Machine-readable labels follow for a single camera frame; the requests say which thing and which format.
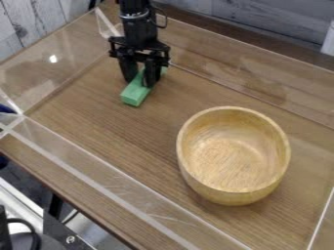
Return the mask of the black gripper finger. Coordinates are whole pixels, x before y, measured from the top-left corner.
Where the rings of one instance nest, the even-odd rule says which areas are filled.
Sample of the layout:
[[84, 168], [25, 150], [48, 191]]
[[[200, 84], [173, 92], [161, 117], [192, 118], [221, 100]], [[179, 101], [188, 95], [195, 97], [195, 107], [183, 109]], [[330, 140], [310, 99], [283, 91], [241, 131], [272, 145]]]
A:
[[152, 88], [160, 79], [161, 66], [153, 59], [147, 59], [143, 70], [143, 86]]
[[133, 58], [120, 57], [119, 66], [127, 82], [131, 82], [139, 73], [139, 65]]

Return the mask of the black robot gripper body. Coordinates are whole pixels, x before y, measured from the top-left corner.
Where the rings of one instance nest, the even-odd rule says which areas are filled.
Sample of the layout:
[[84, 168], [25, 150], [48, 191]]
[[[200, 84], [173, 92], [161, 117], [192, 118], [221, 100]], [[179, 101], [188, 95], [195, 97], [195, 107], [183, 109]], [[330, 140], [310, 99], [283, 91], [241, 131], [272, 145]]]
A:
[[169, 46], [157, 39], [156, 15], [144, 11], [137, 15], [120, 15], [123, 35], [108, 38], [109, 56], [116, 58], [120, 67], [136, 67], [137, 63], [151, 63], [153, 67], [167, 66], [169, 62]]

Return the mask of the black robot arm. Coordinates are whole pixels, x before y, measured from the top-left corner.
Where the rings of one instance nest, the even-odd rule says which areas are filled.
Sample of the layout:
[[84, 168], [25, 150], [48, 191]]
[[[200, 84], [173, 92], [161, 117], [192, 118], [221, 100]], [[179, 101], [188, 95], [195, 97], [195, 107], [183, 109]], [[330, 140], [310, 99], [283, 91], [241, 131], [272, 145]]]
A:
[[168, 19], [164, 19], [163, 25], [157, 24], [159, 8], [151, 0], [116, 0], [116, 3], [124, 35], [108, 38], [109, 57], [117, 59], [127, 82], [135, 79], [139, 63], [143, 63], [140, 85], [152, 88], [160, 79], [161, 67], [169, 62], [171, 47], [157, 39], [157, 29], [167, 27]]

